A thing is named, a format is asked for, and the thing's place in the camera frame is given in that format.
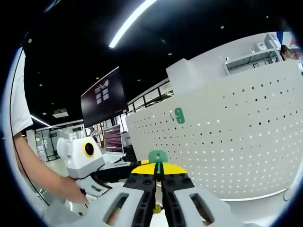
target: ceiling light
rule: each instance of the ceiling light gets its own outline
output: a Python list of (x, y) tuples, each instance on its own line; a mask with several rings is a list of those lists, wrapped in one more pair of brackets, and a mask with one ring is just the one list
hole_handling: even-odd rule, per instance
[(31, 116), (31, 118), (33, 118), (33, 119), (34, 119), (34, 120), (36, 120), (37, 122), (39, 122), (39, 123), (41, 123), (41, 124), (44, 124), (44, 125), (46, 125), (46, 126), (50, 127), (50, 125), (49, 125), (49, 124), (47, 124), (47, 123), (45, 123), (45, 122), (41, 121), (40, 119), (38, 119), (38, 118), (34, 117), (33, 115), (30, 115), (30, 116)]
[(124, 33), (129, 29), (129, 27), (133, 24), (133, 22), (149, 7), (151, 6), (156, 0), (146, 0), (143, 2), (124, 22), (121, 26), (115, 37), (113, 38), (112, 42), (109, 44), (110, 48), (114, 48), (119, 40), (122, 38)]

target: person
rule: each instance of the person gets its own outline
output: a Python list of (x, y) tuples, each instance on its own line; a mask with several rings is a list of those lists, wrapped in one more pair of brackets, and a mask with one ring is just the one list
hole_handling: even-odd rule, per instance
[[(13, 133), (13, 142), (15, 144), (14, 150), (16, 162), (21, 172), (19, 175), (24, 175), (24, 172), (26, 172), (28, 178), (32, 182), (38, 184), (46, 191), (52, 192), (71, 202), (86, 204), (88, 201), (80, 191), (76, 181), (71, 177), (63, 177), (57, 174), (45, 165), (33, 152), (21, 134), (21, 131), (32, 125), (33, 122), (24, 92), (25, 53), (20, 49), (18, 52), (21, 52), (18, 62), (16, 63), (15, 59), (13, 63), (13, 65), (17, 65), (16, 70), (11, 70), (10, 72), (12, 75), (14, 73), (14, 79), (10, 106), (6, 106), (6, 108), (10, 108), (11, 129)], [(18, 176), (17, 173), (18, 171), (15, 171), (15, 177), (19, 185), (23, 187), (26, 199), (31, 203), (36, 212), (40, 216), (43, 216), (46, 213), (48, 206), (38, 198), (37, 194), (35, 194), (35, 192), (29, 187), (25, 179), (22, 176)]]
[(286, 45), (281, 45), (280, 54), (284, 61), (292, 59), (292, 54)]

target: yellow object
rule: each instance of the yellow object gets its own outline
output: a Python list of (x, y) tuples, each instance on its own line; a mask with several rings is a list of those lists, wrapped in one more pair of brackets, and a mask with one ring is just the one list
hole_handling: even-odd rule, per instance
[(163, 207), (159, 204), (156, 204), (155, 209), (153, 209), (154, 214), (159, 214), (163, 210)]
[(148, 159), (142, 160), (142, 161), (141, 161), (141, 165), (145, 165), (145, 164), (148, 164), (148, 163), (149, 163), (149, 160), (148, 160)]
[(132, 174), (150, 174), (154, 175), (156, 163), (149, 163), (143, 166), (138, 166), (132, 171)]
[(86, 157), (93, 157), (94, 156), (94, 152), (92, 155), (89, 155), (87, 152), (86, 152), (86, 149), (85, 149), (85, 146), (88, 144), (88, 142), (85, 142), (83, 143), (83, 152), (85, 154)]
[(186, 174), (185, 169), (171, 164), (171, 163), (167, 163), (167, 162), (163, 162), (163, 170), (164, 170), (164, 174), (168, 175), (168, 174)]

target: yellow eye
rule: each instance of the yellow eye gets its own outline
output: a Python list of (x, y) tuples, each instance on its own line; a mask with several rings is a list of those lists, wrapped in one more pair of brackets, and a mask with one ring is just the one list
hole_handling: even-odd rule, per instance
[(83, 152), (84, 152), (86, 157), (93, 157), (93, 155), (94, 155), (94, 146), (91, 143), (84, 144)]

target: white partition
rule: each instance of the white partition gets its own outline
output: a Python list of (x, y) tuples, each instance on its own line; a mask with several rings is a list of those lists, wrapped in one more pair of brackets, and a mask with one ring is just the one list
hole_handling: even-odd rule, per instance
[[(180, 107), (185, 122), (171, 118)], [(303, 78), (295, 61), (241, 72), (126, 118), (139, 160), (162, 149), (195, 186), (224, 200), (289, 187), (303, 154)]]

